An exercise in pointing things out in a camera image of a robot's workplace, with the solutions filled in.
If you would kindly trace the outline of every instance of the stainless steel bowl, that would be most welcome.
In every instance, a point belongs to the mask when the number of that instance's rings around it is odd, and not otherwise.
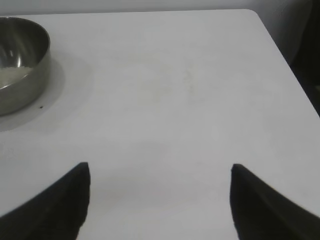
[[[24,75],[5,71],[31,68]],[[50,38],[39,24],[17,17],[0,17],[0,115],[35,100],[45,89],[50,71]]]

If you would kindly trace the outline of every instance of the white wall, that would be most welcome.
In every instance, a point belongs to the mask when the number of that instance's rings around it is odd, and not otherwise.
[[[0,15],[202,9],[256,11],[290,62],[311,4],[310,0],[0,0]]]

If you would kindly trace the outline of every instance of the white table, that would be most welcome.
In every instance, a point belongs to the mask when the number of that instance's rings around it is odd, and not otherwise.
[[[79,240],[236,240],[233,163],[320,215],[320,120],[253,11],[22,17],[52,78],[0,118],[1,215],[84,161]]]

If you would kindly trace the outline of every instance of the black pointed edge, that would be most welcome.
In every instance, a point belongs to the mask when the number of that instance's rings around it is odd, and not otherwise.
[[[2,216],[0,240],[75,240],[87,216],[90,179],[88,163],[79,163],[43,192]]]
[[[240,240],[320,240],[320,219],[241,164],[231,170],[230,206]]]

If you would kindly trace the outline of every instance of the rice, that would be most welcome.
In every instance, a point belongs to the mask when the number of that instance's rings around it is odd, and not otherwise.
[[[0,89],[23,78],[31,69],[25,66],[0,68]]]

